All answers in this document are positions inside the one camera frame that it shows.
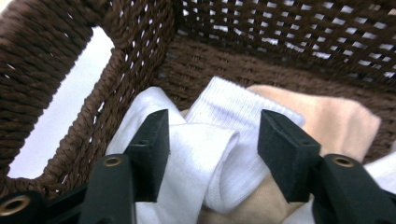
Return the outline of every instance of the white cloth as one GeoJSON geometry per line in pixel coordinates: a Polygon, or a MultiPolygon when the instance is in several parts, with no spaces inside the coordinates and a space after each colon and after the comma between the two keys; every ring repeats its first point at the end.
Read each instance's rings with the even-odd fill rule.
{"type": "MultiPolygon", "coordinates": [[[[396,194],[396,152],[378,161],[366,164],[364,168],[381,189],[396,194]]],[[[312,216],[312,202],[313,200],[297,209],[283,224],[315,224],[312,216]]]]}
{"type": "Polygon", "coordinates": [[[208,123],[240,132],[240,139],[211,182],[205,205],[219,213],[234,209],[269,173],[257,153],[263,109],[284,114],[302,126],[304,118],[285,106],[259,96],[220,77],[213,77],[186,116],[189,123],[208,123]]]}
{"type": "Polygon", "coordinates": [[[260,183],[268,173],[263,163],[255,159],[258,157],[260,112],[264,108],[284,112],[296,123],[304,123],[301,116],[287,108],[220,78],[211,81],[192,107],[187,121],[161,89],[149,88],[141,92],[133,101],[106,152],[107,155],[122,153],[148,114],[161,109],[169,110],[171,153],[158,202],[136,204],[138,223],[196,223],[204,199],[211,208],[224,210],[233,208],[233,202],[219,196],[230,197],[230,192],[233,192],[232,196],[237,201],[247,197],[255,188],[251,182],[260,183]],[[223,101],[228,102],[227,105],[213,106],[209,103],[211,98],[216,104],[219,103],[219,94],[223,101]],[[200,116],[206,116],[207,110],[211,111],[211,117],[218,118],[202,120],[200,116]],[[221,126],[216,122],[220,118],[228,120],[228,127],[225,123],[221,126]],[[242,152],[253,155],[245,156],[242,152]],[[229,190],[228,186],[240,183],[245,183],[242,188],[238,186],[240,191],[229,190]]]}

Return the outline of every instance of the brass grommet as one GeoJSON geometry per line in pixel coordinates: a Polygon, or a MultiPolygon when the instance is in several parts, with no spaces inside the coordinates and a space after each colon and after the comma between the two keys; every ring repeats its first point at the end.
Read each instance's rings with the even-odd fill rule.
{"type": "Polygon", "coordinates": [[[4,203],[0,204],[0,217],[11,216],[30,203],[30,198],[26,195],[20,195],[15,198],[9,199],[4,203]]]}
{"type": "Polygon", "coordinates": [[[122,163],[122,159],[120,157],[110,157],[103,161],[105,166],[116,166],[122,163]]]}
{"type": "Polygon", "coordinates": [[[332,161],[340,166],[344,166],[344,167],[352,167],[355,165],[355,163],[353,163],[353,161],[350,161],[349,159],[343,158],[343,157],[335,157],[332,159],[332,161]]]}

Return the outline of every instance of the brown wicker basket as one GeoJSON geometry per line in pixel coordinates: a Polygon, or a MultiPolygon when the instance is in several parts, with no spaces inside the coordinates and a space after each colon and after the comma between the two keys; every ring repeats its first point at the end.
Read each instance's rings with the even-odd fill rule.
{"type": "Polygon", "coordinates": [[[185,109],[214,75],[360,101],[382,119],[375,160],[396,138],[394,24],[389,0],[15,0],[0,17],[0,197],[81,185],[139,92],[185,109]],[[115,48],[78,118],[42,176],[7,177],[95,26],[115,48]]]}

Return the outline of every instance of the wicker basket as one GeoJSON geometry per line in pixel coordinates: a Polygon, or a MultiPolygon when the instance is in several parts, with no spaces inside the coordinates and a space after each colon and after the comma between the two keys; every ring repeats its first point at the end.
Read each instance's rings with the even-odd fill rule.
{"type": "Polygon", "coordinates": [[[0,197],[83,184],[139,92],[185,109],[214,75],[360,101],[382,119],[375,160],[396,138],[395,14],[388,0],[15,0],[0,18],[0,197]],[[115,48],[78,118],[42,176],[7,177],[95,26],[115,48]]]}

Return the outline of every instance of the peach cloth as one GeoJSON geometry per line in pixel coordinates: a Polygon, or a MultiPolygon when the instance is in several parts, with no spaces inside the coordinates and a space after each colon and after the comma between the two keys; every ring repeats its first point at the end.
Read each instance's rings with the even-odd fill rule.
{"type": "MultiPolygon", "coordinates": [[[[338,153],[362,161],[381,122],[360,103],[344,98],[307,95],[266,85],[247,89],[303,115],[303,130],[322,145],[322,156],[338,153]]],[[[203,207],[198,223],[282,223],[302,204],[287,203],[268,175],[231,213],[218,214],[203,207]]]]}

